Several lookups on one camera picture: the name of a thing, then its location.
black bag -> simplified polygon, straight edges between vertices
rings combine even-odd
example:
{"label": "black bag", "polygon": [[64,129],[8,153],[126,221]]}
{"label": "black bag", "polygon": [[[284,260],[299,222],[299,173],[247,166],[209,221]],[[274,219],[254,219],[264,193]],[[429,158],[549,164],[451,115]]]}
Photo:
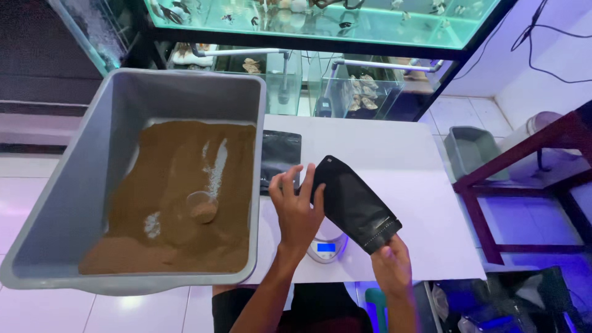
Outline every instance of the black bag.
{"label": "black bag", "polygon": [[368,254],[388,243],[403,227],[370,187],[333,156],[325,156],[316,168],[311,203],[322,183],[326,184],[325,216]]}
{"label": "black bag", "polygon": [[[293,165],[300,164],[302,136],[300,134],[263,131],[261,150],[261,180],[259,194],[269,195],[269,182],[277,174],[288,171]],[[300,174],[294,177],[294,187],[300,184]]]}

person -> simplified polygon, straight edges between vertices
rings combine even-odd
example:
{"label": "person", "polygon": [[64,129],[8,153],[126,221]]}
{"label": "person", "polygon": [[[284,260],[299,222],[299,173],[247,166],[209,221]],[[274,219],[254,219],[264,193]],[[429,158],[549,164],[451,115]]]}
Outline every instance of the person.
{"label": "person", "polygon": [[[324,219],[325,184],[318,186],[313,208],[310,206],[314,168],[314,164],[308,165],[299,195],[294,193],[294,176],[303,170],[302,165],[271,180],[269,195],[281,231],[274,261],[256,287],[213,286],[216,333],[372,332],[368,314],[353,302],[343,283],[295,284],[292,309],[283,311],[294,271]],[[417,332],[407,247],[395,235],[371,259],[378,285],[386,295],[389,331]]]}

hand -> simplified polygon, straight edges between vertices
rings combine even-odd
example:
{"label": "hand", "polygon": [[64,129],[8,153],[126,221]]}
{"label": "hand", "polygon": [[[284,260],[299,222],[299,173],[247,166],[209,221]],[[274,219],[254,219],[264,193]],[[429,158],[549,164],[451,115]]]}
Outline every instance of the hand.
{"label": "hand", "polygon": [[[302,165],[293,166],[288,172],[274,176],[269,184],[269,196],[278,212],[279,230],[282,233],[278,253],[288,254],[294,265],[298,265],[306,254],[325,217],[323,209],[325,184],[317,187],[314,193],[314,208],[310,207],[314,164],[310,163],[306,169],[300,195],[294,194],[294,176],[302,169]],[[280,183],[283,184],[283,192],[279,189]]]}
{"label": "hand", "polygon": [[407,297],[411,292],[411,260],[403,240],[394,235],[370,257],[376,281],[387,297]]}

gray plastic tub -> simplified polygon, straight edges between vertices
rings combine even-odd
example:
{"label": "gray plastic tub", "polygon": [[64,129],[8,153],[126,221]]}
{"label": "gray plastic tub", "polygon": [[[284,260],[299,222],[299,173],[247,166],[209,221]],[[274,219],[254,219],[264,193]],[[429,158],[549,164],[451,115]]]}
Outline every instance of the gray plastic tub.
{"label": "gray plastic tub", "polygon": [[[265,91],[265,82],[249,75],[142,69],[111,72],[8,251],[0,268],[2,284],[13,289],[73,288],[129,296],[247,279],[257,260]],[[106,202],[131,170],[140,131],[167,120],[256,126],[246,266],[231,274],[78,274],[79,261],[107,229]]]}
{"label": "gray plastic tub", "polygon": [[[456,180],[501,154],[490,132],[472,126],[451,127],[448,136],[444,139],[444,145]],[[503,181],[509,178],[507,170],[504,169],[487,180]]]}

blue light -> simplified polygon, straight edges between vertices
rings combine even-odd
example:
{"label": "blue light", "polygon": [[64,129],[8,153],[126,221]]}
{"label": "blue light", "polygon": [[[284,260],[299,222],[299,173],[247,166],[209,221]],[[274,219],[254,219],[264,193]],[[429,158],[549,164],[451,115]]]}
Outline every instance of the blue light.
{"label": "blue light", "polygon": [[335,244],[334,243],[330,243],[330,244],[319,243],[319,244],[317,244],[317,252],[335,252]]}

